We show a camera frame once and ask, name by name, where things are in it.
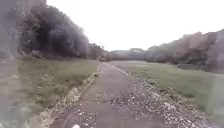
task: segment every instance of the dirt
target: dirt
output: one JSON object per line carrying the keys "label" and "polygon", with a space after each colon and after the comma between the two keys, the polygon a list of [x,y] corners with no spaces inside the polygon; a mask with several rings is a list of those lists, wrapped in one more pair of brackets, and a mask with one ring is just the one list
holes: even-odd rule
{"label": "dirt", "polygon": [[144,81],[102,64],[94,84],[75,105],[56,113],[50,128],[212,128],[205,118],[156,92]]}

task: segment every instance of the dirt road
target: dirt road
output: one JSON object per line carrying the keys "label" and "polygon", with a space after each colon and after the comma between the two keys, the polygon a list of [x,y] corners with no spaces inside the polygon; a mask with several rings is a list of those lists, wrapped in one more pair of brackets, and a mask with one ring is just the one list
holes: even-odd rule
{"label": "dirt road", "polygon": [[155,88],[102,64],[80,101],[57,115],[51,128],[208,128],[205,120],[159,95]]}

